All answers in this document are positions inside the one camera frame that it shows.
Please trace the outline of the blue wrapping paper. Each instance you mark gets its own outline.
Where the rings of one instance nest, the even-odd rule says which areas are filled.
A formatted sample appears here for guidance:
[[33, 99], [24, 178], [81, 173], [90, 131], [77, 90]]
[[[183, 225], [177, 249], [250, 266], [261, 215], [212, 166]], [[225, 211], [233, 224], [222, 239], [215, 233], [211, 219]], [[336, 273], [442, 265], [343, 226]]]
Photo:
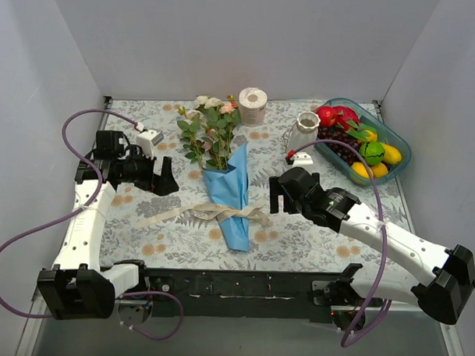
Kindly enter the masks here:
[[[229, 169], [204, 169], [204, 181], [213, 203], [243, 209], [249, 201], [247, 143], [244, 142], [229, 159]], [[232, 217], [219, 223], [230, 251], [249, 251], [249, 220]]]

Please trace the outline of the beige ribbon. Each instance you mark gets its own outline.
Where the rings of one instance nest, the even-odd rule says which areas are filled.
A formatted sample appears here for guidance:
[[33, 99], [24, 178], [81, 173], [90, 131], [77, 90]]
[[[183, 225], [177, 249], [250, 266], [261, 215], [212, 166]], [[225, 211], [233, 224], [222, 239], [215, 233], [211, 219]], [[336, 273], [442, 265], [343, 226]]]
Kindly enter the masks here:
[[211, 221], [217, 219], [219, 223], [230, 219], [232, 217], [240, 217], [248, 220], [258, 222], [261, 226], [267, 226], [270, 219], [267, 214], [261, 211], [266, 204], [264, 198], [244, 206], [243, 209], [235, 209], [223, 204], [217, 203], [199, 203], [184, 205], [178, 208], [174, 208], [170, 211], [151, 216], [147, 219], [140, 220], [134, 228], [137, 230], [143, 229], [146, 226], [151, 226], [157, 223], [161, 223], [164, 220], [173, 219], [178, 215], [183, 215], [185, 212], [189, 212], [195, 218], [203, 221]]

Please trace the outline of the white rose flower stem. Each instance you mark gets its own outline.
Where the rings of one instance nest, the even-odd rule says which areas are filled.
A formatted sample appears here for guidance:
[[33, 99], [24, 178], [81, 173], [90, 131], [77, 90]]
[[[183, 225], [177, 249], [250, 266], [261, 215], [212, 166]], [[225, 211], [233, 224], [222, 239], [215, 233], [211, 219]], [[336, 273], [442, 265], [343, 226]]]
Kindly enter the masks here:
[[200, 95], [194, 100], [192, 109], [187, 110], [183, 106], [178, 109], [180, 119], [177, 125], [181, 131], [179, 137], [183, 143], [184, 156], [202, 169], [207, 166], [206, 157], [212, 145], [204, 125], [209, 99], [206, 95]]

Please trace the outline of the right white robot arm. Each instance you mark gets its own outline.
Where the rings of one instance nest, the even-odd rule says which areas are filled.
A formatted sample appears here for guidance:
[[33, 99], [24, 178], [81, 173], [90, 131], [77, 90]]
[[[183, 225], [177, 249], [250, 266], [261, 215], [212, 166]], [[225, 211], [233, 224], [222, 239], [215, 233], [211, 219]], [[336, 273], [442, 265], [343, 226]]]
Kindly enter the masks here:
[[337, 279], [313, 291], [320, 304], [360, 304], [367, 294], [377, 300], [416, 305], [432, 319], [457, 323], [475, 289], [473, 253], [432, 244], [388, 222], [384, 224], [356, 195], [338, 187], [323, 189], [316, 173], [292, 167], [269, 179], [270, 210], [301, 214], [314, 225], [352, 237], [403, 267], [408, 276], [386, 275], [376, 283], [360, 263], [352, 263]]

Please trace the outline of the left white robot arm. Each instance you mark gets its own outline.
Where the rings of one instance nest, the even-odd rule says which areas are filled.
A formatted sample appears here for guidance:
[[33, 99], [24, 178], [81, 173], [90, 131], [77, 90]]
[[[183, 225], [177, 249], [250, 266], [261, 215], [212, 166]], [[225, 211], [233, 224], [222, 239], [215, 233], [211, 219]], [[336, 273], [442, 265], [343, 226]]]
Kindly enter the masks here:
[[122, 183], [159, 197], [179, 186], [172, 160], [164, 157], [156, 171], [156, 149], [164, 139], [158, 130], [144, 130], [129, 142], [121, 131], [99, 130], [94, 148], [83, 157], [74, 178], [77, 215], [70, 219], [60, 251], [50, 269], [43, 269], [37, 288], [51, 315], [63, 319], [106, 319], [124, 293], [134, 300], [151, 288], [145, 263], [130, 259], [103, 269], [100, 246], [107, 212]]

